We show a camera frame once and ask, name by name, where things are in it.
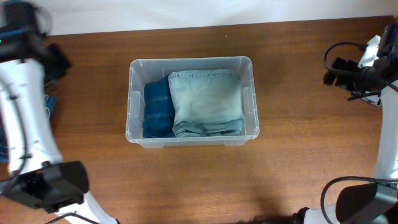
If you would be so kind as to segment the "dark blue jeans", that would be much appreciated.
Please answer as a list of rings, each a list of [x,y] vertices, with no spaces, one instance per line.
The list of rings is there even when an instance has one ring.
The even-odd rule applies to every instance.
[[[44,95],[45,102],[45,115],[47,119],[50,119],[52,112],[54,111],[56,98],[54,96]],[[6,136],[4,133],[3,124],[1,123],[1,163],[9,162],[8,147],[6,144]]]

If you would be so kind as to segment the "teal blue garment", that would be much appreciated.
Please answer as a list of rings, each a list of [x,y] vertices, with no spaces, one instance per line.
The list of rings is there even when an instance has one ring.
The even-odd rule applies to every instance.
[[[172,128],[175,108],[168,77],[145,84],[144,101],[143,136],[145,138],[174,138]]]

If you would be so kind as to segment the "light blue jeans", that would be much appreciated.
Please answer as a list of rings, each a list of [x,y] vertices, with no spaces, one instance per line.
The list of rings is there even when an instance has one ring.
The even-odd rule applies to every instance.
[[[178,138],[239,136],[244,127],[241,79],[229,69],[186,70],[168,76]]]

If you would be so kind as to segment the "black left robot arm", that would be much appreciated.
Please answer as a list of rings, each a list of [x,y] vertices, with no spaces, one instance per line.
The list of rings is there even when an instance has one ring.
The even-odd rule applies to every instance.
[[[71,67],[57,44],[47,44],[39,16],[27,1],[1,3],[1,122],[10,178],[1,195],[70,223],[116,223],[90,192],[80,161],[65,162],[45,111],[45,89]]]

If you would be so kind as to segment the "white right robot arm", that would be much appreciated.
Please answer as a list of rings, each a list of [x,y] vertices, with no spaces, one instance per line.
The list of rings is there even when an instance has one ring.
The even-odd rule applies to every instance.
[[[302,208],[291,223],[397,223],[397,24],[381,36],[357,44],[364,52],[359,62],[336,58],[324,64],[326,85],[351,93],[382,108],[382,128],[376,165],[371,177],[344,176],[327,183],[320,208]]]

